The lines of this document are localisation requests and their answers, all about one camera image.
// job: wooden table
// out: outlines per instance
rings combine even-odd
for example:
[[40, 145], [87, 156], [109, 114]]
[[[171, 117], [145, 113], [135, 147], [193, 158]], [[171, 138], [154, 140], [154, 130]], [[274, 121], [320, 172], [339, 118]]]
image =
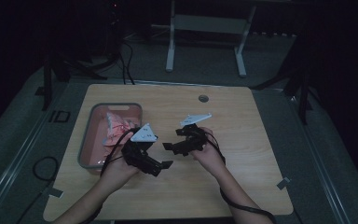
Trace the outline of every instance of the wooden table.
[[[207, 95], [209, 101], [202, 103], [200, 95]], [[181, 128], [179, 122], [188, 114], [207, 113], [213, 116], [198, 126], [213, 130], [228, 169], [248, 194], [274, 215], [293, 212], [287, 190], [277, 187], [282, 175], [248, 88], [91, 85], [54, 183], [54, 188], [62, 190], [63, 196], [48, 199], [45, 220], [58, 217], [99, 178], [77, 163], [90, 111], [98, 103], [140, 104], [143, 123], [150, 123], [158, 136], [158, 141], [148, 150], [149, 156], [157, 161], [174, 162], [157, 177], [140, 173], [132, 178], [108, 198], [97, 219], [230, 217], [214, 178], [191, 156], [175, 156], [162, 145], [184, 140], [176, 136], [175, 130]]]

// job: plastic tray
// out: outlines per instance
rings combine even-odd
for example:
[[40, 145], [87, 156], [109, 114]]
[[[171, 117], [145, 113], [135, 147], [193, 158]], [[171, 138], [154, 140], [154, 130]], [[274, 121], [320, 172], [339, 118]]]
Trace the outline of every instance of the plastic tray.
[[142, 126], [142, 107], [136, 103], [97, 104], [91, 109], [85, 135], [78, 153], [79, 165], [92, 174], [98, 174], [103, 167], [108, 120], [111, 112], [130, 120], [135, 126]]

